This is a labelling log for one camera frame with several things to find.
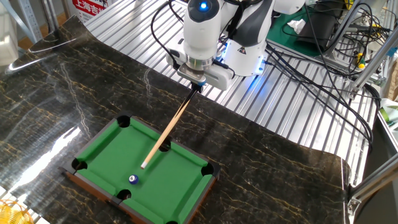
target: cue stick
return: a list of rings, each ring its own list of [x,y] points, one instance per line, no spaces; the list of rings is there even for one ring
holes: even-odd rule
[[[148,156],[145,158],[144,162],[141,164],[141,169],[145,169],[145,167],[148,165],[149,161],[152,159],[154,156],[156,150],[162,145],[164,139],[170,134],[171,130],[173,130],[175,124],[177,124],[177,121],[180,119],[182,113],[184,112],[185,108],[188,106],[189,102],[195,96],[195,93],[200,90],[201,86],[198,86],[196,84],[193,84],[192,90],[189,93],[188,97],[184,100],[184,102],[181,104],[180,108],[177,110],[176,114],[170,121],[170,123],[167,125],[166,129],[164,129],[162,135],[160,135],[160,138],[157,140],[155,143],[155,146],[150,150]]]

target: black marble surface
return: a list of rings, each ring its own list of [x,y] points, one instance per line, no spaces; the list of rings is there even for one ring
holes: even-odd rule
[[[119,111],[163,130],[189,89],[74,17],[0,76],[0,185],[50,223],[130,223],[57,169]],[[197,95],[172,137],[222,167],[192,223],[343,223],[349,167]]]

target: blue billiard ball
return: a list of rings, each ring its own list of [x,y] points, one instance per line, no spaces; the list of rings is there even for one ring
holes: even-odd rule
[[[137,184],[138,183],[138,176],[137,175],[131,175],[129,177],[129,182],[130,182],[130,184]]]

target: pool table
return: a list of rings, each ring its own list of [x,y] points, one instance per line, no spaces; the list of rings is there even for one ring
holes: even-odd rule
[[[189,223],[220,168],[168,138],[141,169],[159,136],[131,113],[120,113],[63,165],[63,171],[136,223]],[[138,183],[130,183],[132,175]]]

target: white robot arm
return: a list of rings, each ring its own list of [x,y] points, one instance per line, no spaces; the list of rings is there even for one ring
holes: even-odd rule
[[[256,74],[263,59],[272,10],[293,14],[304,2],[190,0],[185,11],[183,36],[176,36],[167,46],[180,65],[178,74],[193,83],[207,82],[220,90],[230,86],[234,74]],[[230,41],[224,50],[223,63],[220,63],[215,58],[222,33]],[[173,64],[170,56],[167,61]]]

